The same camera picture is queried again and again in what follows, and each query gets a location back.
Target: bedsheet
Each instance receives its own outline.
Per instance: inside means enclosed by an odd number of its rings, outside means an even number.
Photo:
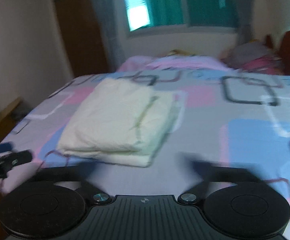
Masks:
[[[89,178],[111,195],[176,197],[199,178],[180,152],[227,166],[252,168],[290,203],[290,76],[215,70],[168,69],[82,76],[36,107],[4,141],[32,149],[31,163],[9,172],[9,192],[45,166],[73,165],[80,158],[54,149],[79,104],[104,78],[128,78],[156,90],[178,92],[180,118],[148,168],[100,164]],[[290,223],[284,233],[290,240]]]

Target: blue square pattern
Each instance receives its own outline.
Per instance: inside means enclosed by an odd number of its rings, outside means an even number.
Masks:
[[[126,75],[125,72],[113,72],[113,73],[109,73],[106,78],[113,78],[113,79],[116,79],[116,78],[119,78],[119,77],[124,77]]]
[[[284,123],[290,131],[290,125]],[[255,164],[264,179],[276,179],[280,170],[290,163],[290,138],[280,137],[270,121],[235,119],[228,124],[230,163]],[[283,182],[271,185],[285,198],[289,198],[287,185]]]
[[[226,75],[235,75],[234,73],[234,71],[227,72],[222,70],[196,69],[190,72],[190,76],[202,80],[219,80]]]
[[[56,149],[56,146],[58,144],[59,139],[61,138],[62,132],[65,129],[65,126],[63,126],[62,128],[60,128],[58,131],[56,131],[53,136],[50,138],[49,141],[47,141],[47,143],[44,144],[44,146],[42,147],[42,149],[40,150],[40,152],[38,153],[38,158],[40,160],[45,160],[45,164],[47,167],[62,167],[66,165],[66,158],[56,155],[56,154],[50,154],[47,157],[45,157],[45,155]],[[73,166],[76,165],[77,163],[81,162],[82,158],[79,157],[70,157],[69,159],[69,166]]]

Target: black plastic device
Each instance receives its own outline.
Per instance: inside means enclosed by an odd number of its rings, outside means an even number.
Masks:
[[[85,179],[95,163],[45,168],[0,203],[0,221],[16,239],[283,240],[290,206],[246,169],[192,161],[202,182],[173,195],[111,197]],[[55,185],[80,181],[77,190]],[[207,196],[212,182],[231,182]]]

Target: folded white cloth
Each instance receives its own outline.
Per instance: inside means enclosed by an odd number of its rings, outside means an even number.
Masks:
[[[108,78],[80,105],[57,149],[64,154],[145,167],[177,114],[172,92]]]

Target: window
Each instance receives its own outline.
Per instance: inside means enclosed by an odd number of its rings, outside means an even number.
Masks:
[[[232,0],[125,0],[125,6],[131,32],[163,25],[238,26]]]

